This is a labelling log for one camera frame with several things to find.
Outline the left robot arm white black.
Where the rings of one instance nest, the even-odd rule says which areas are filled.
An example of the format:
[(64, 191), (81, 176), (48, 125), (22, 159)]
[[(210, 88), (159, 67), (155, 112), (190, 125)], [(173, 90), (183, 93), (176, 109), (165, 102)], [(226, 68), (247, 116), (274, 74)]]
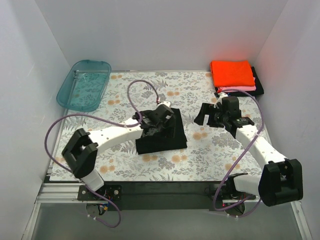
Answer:
[(118, 144), (159, 134), (174, 124), (174, 119), (171, 103), (163, 101), (154, 110), (137, 112), (119, 126), (94, 131), (76, 130), (61, 154), (74, 177), (89, 188), (89, 194), (95, 200), (101, 200), (107, 191), (103, 178), (95, 169), (97, 156)]

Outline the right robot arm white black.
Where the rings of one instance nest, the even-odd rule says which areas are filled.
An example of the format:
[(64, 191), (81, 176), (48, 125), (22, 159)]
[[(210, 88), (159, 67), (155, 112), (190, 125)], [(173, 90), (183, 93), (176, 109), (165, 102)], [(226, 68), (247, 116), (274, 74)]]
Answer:
[(260, 135), (261, 130), (255, 123), (242, 115), (237, 97), (221, 94), (215, 104), (203, 103), (194, 123), (202, 126), (205, 116), (208, 116), (209, 127), (224, 128), (229, 132), (242, 144), (244, 153), (250, 153), (262, 170), (259, 176), (227, 172), (215, 191), (214, 199), (217, 199), (222, 187), (232, 199), (245, 193), (259, 197), (268, 207), (303, 198), (301, 163), (285, 157)]

